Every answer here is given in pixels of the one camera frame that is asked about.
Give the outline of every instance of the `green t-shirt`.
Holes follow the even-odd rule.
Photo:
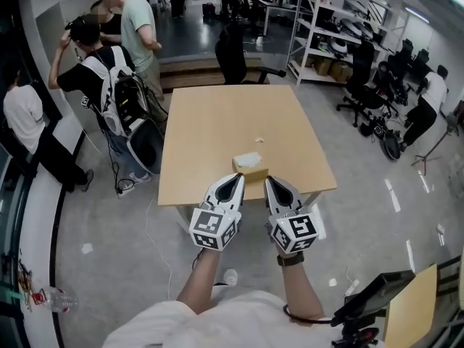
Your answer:
[[[137,30],[143,25],[151,25],[153,39],[157,38],[153,10],[147,0],[126,0],[121,17],[121,40],[136,66],[136,72],[145,71],[153,61],[154,53],[142,43]]]

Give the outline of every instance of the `wristwatch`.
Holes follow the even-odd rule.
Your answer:
[[[277,263],[281,267],[289,267],[291,265],[297,265],[305,261],[303,252],[297,252],[294,257],[291,258],[282,258],[280,255],[277,256]]]

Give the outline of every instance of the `white backpack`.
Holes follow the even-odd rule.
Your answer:
[[[127,66],[123,50],[120,46],[112,46],[115,55],[115,66],[109,69],[96,57],[87,57],[82,65],[92,70],[103,80],[101,87],[100,115],[108,128],[116,136],[129,137],[131,132],[140,124],[141,114],[148,112],[144,84],[141,79]],[[122,87],[130,87],[131,97],[126,97]]]

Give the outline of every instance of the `white shelving unit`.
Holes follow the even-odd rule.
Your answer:
[[[311,2],[311,0],[308,0],[308,1],[310,1],[310,3],[312,3],[311,8],[312,8],[312,11],[313,11],[313,16],[312,16],[311,22],[305,20],[303,18],[303,16],[301,16],[300,8],[301,8],[302,0],[298,0],[297,14],[296,14],[296,17],[295,17],[293,32],[291,34],[291,43],[290,43],[289,55],[287,56],[287,66],[289,67],[290,71],[297,78],[297,86],[299,86],[299,84],[302,82],[302,80],[324,81],[324,82],[327,82],[327,83],[336,83],[336,81],[332,77],[330,77],[330,76],[320,76],[320,75],[318,75],[316,73],[314,68],[305,67],[305,63],[306,63],[307,58],[308,58],[309,55],[327,57],[327,58],[334,58],[334,59],[336,58],[335,55],[333,53],[329,52],[329,51],[324,51],[324,50],[311,48],[310,44],[311,44],[311,41],[312,41],[312,37],[314,36],[314,34],[318,34],[318,35],[323,35],[323,36],[328,36],[328,37],[333,37],[333,38],[340,38],[342,40],[345,40],[345,41],[348,41],[348,42],[351,42],[351,43],[355,43],[355,44],[361,44],[361,40],[359,38],[355,38],[353,36],[350,36],[350,35],[348,35],[346,33],[335,33],[335,32],[331,32],[331,31],[328,31],[328,30],[324,30],[324,29],[319,28],[318,26],[316,26],[316,21],[317,21],[317,18],[318,18],[319,8],[322,7],[322,8],[325,8],[325,9],[330,9],[330,10],[336,12],[336,13],[339,13],[341,15],[345,15],[345,16],[349,17],[351,20],[355,20],[355,21],[358,21],[358,22],[367,22],[367,23],[369,23],[370,25],[372,25],[373,27],[375,27],[375,28],[377,28],[379,30],[385,30],[387,32],[389,30],[387,28],[385,28],[384,26],[382,26],[382,25],[376,24],[374,21],[365,20],[365,19],[363,19],[361,17],[358,17],[353,12],[344,10],[341,7],[335,7],[334,5],[330,5],[330,4],[322,4],[320,2],[320,0],[314,0],[313,2]],[[377,4],[377,5],[379,5],[380,7],[384,8],[384,9],[392,10],[391,7],[388,7],[385,4],[379,3],[376,0],[369,0],[369,1],[372,1],[374,4]],[[310,34],[309,34],[309,36],[307,38],[297,36],[297,28],[300,25],[303,25],[308,30],[310,30]],[[387,50],[385,50],[384,48],[379,46],[377,43],[373,43],[373,45],[374,45],[374,49],[377,52],[388,52]],[[303,56],[302,66],[300,66],[300,65],[297,64],[297,62],[295,60],[293,60],[292,57],[297,52],[299,52],[299,51],[301,51],[303,49],[304,49],[304,56]],[[341,58],[341,59],[338,59],[338,60],[345,61],[345,62],[348,62],[348,63],[353,63],[352,55],[348,55],[348,56],[346,56],[344,58]]]

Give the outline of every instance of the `wooden step platform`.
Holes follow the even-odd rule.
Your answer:
[[[260,58],[247,58],[245,61],[248,68],[245,80],[258,81],[261,72],[257,67],[264,66],[264,63]],[[176,88],[223,85],[225,81],[216,59],[163,63],[160,65],[160,76],[161,87],[166,94]]]

